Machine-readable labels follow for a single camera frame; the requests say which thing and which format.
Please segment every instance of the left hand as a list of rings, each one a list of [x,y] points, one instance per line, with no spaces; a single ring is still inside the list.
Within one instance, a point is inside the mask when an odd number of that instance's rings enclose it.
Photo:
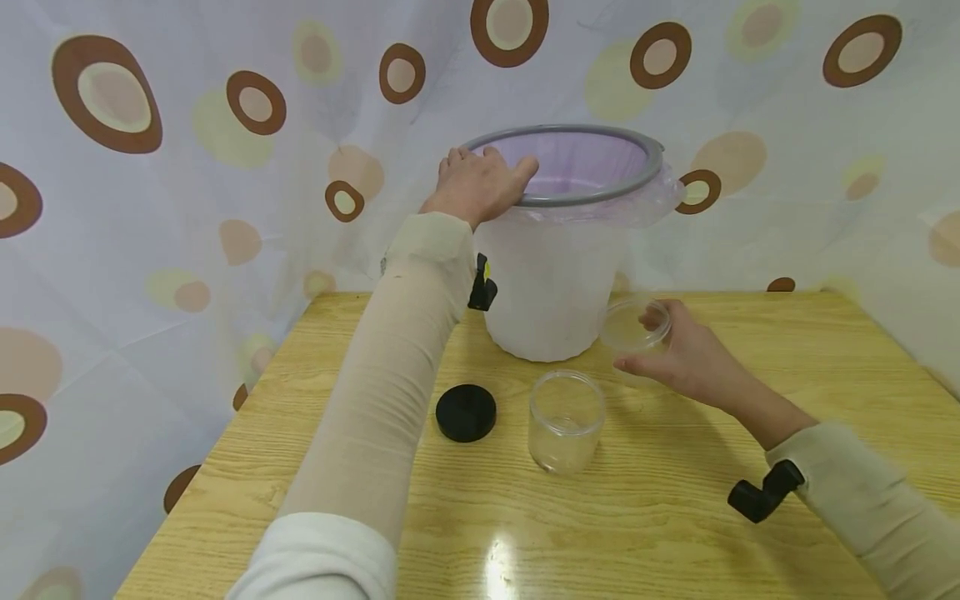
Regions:
[[[444,212],[477,229],[518,203],[539,168],[534,156],[525,156],[511,169],[493,147],[484,148],[482,156],[451,148],[440,161],[437,191],[420,212]]]

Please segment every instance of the fabric backdrop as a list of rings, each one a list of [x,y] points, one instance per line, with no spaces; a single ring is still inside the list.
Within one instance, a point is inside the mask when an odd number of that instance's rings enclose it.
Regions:
[[[5,2],[0,597],[110,596],[307,303],[371,290],[439,157],[506,127],[663,143],[687,197],[619,285],[832,287],[960,383],[958,16]]]

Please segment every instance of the forearm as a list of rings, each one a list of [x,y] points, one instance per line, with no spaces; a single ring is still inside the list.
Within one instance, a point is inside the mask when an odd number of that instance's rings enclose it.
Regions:
[[[278,516],[346,516],[399,545],[414,455],[473,260],[463,221],[431,213],[404,223]]]
[[[755,389],[732,414],[772,467],[794,463],[797,495],[894,600],[960,598],[960,525],[914,490],[847,428],[820,424],[786,398]]]

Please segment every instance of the table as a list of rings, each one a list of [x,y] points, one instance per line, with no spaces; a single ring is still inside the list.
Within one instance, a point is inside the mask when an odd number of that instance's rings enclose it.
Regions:
[[[859,308],[831,293],[687,294],[763,380],[848,423],[960,515],[960,404]],[[243,572],[313,436],[367,295],[318,298],[213,448],[119,598],[223,597]],[[400,598],[878,598],[835,537],[790,496],[753,525],[727,506],[762,452],[718,411],[617,383],[595,346],[562,363],[608,396],[596,458],[547,475],[526,450],[544,366],[511,357],[468,311],[433,402],[465,382],[496,397],[493,432],[455,444],[431,411],[399,555]]]

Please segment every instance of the gray trash can rim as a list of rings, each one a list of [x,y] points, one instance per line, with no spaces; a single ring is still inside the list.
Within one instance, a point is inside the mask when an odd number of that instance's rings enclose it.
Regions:
[[[521,135],[530,135],[536,133],[595,133],[597,135],[606,135],[617,137],[636,144],[643,149],[647,155],[647,161],[643,169],[628,180],[618,181],[616,184],[605,187],[588,194],[570,193],[558,194],[555,196],[537,196],[534,194],[524,194],[517,206],[526,206],[529,208],[561,207],[561,206],[579,206],[583,204],[595,204],[625,196],[638,190],[649,183],[663,165],[663,145],[656,139],[647,137],[642,133],[625,130],[618,127],[607,127],[604,125],[531,125],[527,127],[515,127],[499,132],[488,133],[471,139],[464,144],[470,150],[477,150],[491,144],[497,140],[508,137],[519,137]]]

